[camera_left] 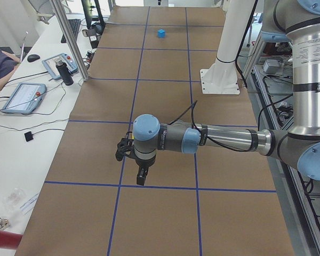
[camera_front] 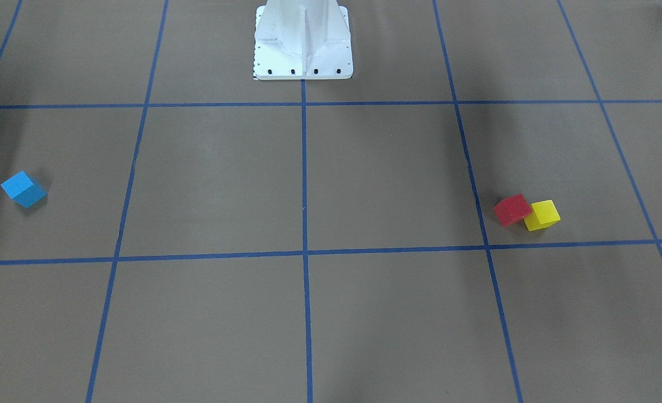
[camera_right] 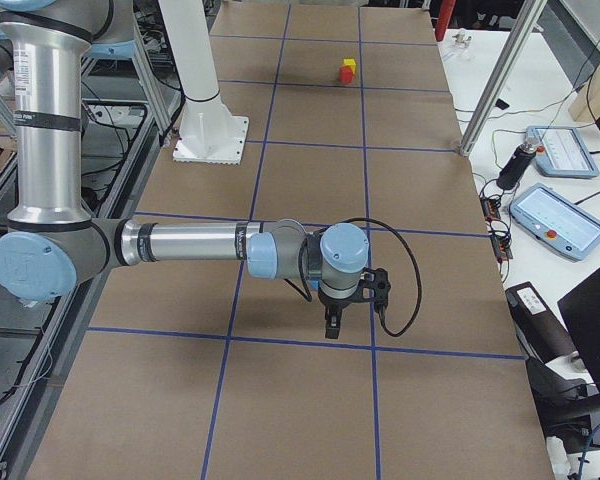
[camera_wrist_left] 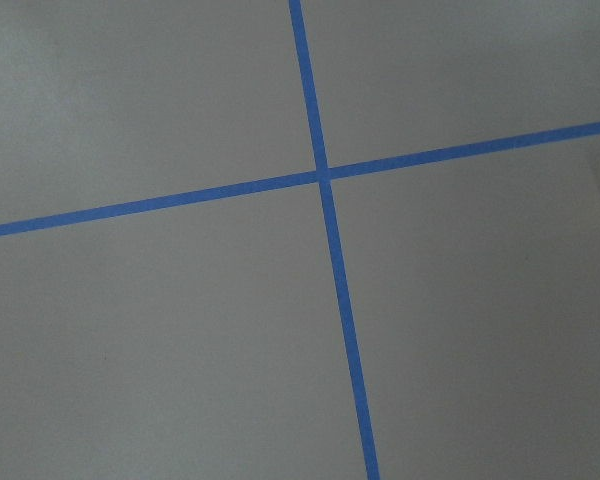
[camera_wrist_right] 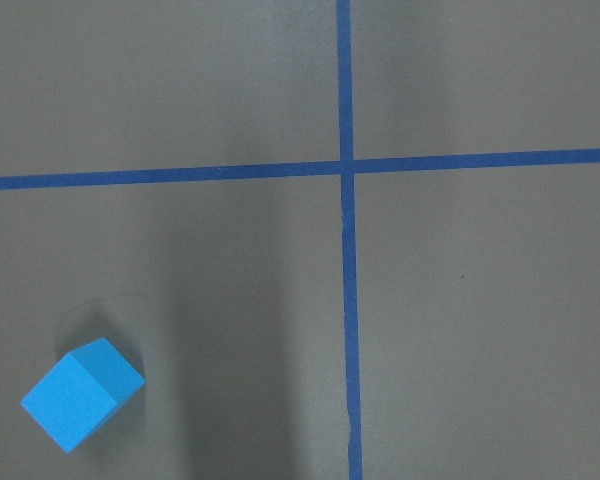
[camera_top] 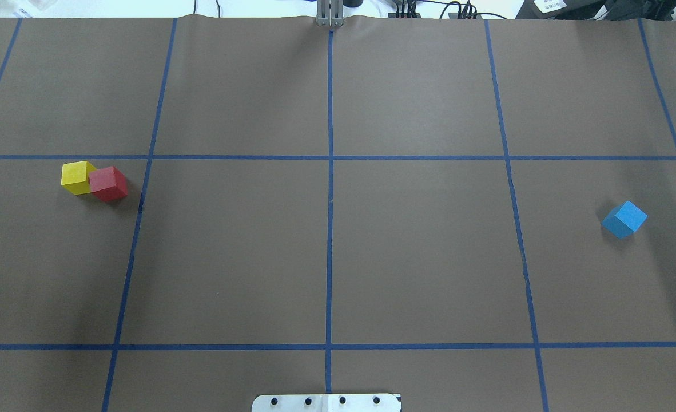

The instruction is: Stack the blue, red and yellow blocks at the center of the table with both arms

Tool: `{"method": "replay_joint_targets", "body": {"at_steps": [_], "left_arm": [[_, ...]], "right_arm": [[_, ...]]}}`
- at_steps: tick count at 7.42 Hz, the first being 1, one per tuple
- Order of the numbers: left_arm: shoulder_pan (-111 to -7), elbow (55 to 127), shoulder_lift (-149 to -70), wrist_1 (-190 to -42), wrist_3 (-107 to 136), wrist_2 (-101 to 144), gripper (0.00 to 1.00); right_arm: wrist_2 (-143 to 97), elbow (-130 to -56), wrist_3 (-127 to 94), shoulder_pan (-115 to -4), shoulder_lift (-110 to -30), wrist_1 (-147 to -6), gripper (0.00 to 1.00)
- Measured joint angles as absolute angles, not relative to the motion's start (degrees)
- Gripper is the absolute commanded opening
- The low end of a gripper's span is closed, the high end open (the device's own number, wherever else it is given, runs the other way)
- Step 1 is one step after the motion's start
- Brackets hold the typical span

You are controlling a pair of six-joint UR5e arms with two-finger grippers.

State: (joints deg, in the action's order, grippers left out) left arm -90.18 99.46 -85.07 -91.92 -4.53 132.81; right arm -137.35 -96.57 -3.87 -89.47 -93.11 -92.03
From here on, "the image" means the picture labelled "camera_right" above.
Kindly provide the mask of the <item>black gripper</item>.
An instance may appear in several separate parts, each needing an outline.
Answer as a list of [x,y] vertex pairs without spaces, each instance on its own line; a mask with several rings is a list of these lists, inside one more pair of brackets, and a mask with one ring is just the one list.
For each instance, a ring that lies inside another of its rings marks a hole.
[[384,314],[389,305],[390,289],[388,272],[383,268],[364,268],[353,292],[344,298],[336,298],[326,291],[326,286],[320,285],[318,298],[325,306],[325,338],[339,338],[341,310],[352,303],[370,303],[375,313]]

